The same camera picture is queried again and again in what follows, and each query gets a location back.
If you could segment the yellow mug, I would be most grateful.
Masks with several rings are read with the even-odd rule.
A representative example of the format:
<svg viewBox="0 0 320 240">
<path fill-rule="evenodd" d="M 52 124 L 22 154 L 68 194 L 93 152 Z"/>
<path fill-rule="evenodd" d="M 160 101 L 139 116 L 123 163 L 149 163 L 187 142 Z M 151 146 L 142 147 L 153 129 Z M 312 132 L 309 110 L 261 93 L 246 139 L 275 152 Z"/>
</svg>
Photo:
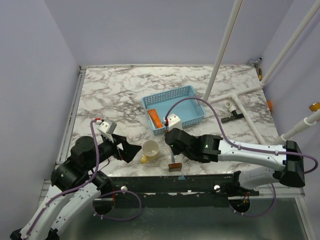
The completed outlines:
<svg viewBox="0 0 320 240">
<path fill-rule="evenodd" d="M 152 139 L 147 140 L 143 143 L 141 151 L 142 151 L 142 157 L 140 159 L 141 164 L 155 161 L 160 156 L 160 146 L 157 141 Z"/>
</svg>

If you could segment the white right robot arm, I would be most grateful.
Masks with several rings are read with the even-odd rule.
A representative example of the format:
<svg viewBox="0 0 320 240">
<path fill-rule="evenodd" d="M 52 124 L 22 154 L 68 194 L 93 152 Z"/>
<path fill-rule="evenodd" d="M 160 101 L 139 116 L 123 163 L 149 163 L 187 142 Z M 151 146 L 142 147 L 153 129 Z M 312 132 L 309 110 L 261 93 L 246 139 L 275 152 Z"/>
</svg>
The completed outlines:
<svg viewBox="0 0 320 240">
<path fill-rule="evenodd" d="M 178 128 L 166 132 L 164 140 L 175 156 L 182 154 L 192 161 L 257 165 L 256 169 L 241 171 L 230 183 L 230 191 L 236 196 L 273 183 L 292 188 L 305 186 L 304 158 L 293 141 L 284 145 L 249 144 L 218 135 L 193 136 Z"/>
</svg>

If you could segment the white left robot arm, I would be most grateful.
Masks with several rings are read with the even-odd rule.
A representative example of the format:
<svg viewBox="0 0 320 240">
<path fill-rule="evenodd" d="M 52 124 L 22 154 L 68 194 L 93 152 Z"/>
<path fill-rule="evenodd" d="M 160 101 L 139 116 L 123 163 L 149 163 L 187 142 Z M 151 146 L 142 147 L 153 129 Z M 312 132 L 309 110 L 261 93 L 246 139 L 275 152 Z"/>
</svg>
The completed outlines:
<svg viewBox="0 0 320 240">
<path fill-rule="evenodd" d="M 100 171 L 99 164 L 110 157 L 131 162 L 141 150 L 126 137 L 113 134 L 98 144 L 95 136 L 82 136 L 70 156 L 52 172 L 51 186 L 28 224 L 10 234 L 12 240 L 57 240 L 62 227 L 82 207 L 97 197 L 114 197 L 112 180 Z"/>
</svg>

